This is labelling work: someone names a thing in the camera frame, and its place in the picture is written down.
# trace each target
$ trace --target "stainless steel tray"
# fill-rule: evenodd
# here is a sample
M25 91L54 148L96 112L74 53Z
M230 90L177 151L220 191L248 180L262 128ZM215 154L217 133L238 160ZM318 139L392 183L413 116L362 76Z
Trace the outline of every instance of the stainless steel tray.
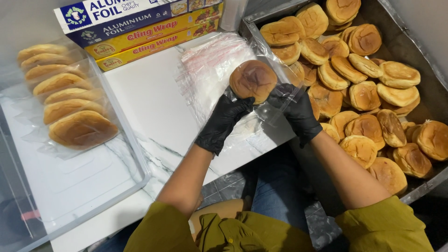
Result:
M282 17L294 15L297 10L310 2L322 4L322 1L319 0L292 0L269 12L259 12L247 16L241 22L239 33L247 39L257 38L257 42L262 43L269 50L259 28L266 23L278 21ZM412 28L406 26L387 0L362 0L361 9L353 21L353 26L363 23L376 25L382 33L383 45L372 57L402 62L420 71L422 82L417 85L417 88L420 92L421 103L407 116L408 121L420 124L426 119L431 119L448 124L447 79L441 74L431 55L413 35ZM410 204L448 179L448 161L437 162L433 166L435 176L429 180L407 176L409 185L406 193L401 196L401 201ZM315 188L319 187L317 184L321 184L319 179L310 180ZM340 208L334 204L330 204L329 208L325 209L327 214L330 212L331 215L337 215L340 212L340 210L334 211Z

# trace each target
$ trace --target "black nitrile glove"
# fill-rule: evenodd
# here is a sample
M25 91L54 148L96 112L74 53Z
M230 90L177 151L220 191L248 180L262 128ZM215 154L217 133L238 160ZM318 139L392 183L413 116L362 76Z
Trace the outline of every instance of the black nitrile glove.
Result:
M294 89L294 85L283 83L271 92L267 101L279 109ZM285 108L283 114L293 128L294 133L299 137L301 148L322 131L322 126L313 115L310 98L303 88L299 90L299 93Z
M241 117L249 114L248 109L254 101L254 97L249 97L232 102L226 95L222 95L194 143L219 155L225 139Z

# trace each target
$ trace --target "forearm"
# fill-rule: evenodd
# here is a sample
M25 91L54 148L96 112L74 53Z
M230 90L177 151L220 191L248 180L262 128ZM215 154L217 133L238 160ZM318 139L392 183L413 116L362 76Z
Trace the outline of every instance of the forearm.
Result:
M314 137L310 144L347 209L370 206L391 196L324 131Z
M162 188L157 201L170 204L187 218L195 211L213 153L193 144Z

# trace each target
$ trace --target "olive green shirt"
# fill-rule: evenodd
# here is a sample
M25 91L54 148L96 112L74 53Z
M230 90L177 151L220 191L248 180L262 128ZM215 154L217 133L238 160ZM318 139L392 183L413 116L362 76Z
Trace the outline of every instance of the olive green shirt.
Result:
M173 206L154 202L129 238L124 252L277 252L314 251L309 235L282 221L242 212L236 219L210 213L200 217L199 247L188 219ZM433 252L425 224L396 196L348 210L336 223L350 241L350 251Z

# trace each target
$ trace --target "yellow box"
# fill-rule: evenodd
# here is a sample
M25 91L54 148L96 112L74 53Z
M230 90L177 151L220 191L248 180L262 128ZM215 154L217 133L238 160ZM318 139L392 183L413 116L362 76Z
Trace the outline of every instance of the yellow box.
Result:
M106 58L96 61L96 64L104 71L117 68L121 65L138 60L145 56L151 55L161 50L173 47L180 43L203 36L210 32L216 31L218 28L218 20L191 27L187 30L179 31L175 34L166 36L156 41L152 41L129 50L119 52Z
M181 30L219 19L222 12L223 3L213 5L124 33L84 49L96 60L99 60L159 38L175 34Z

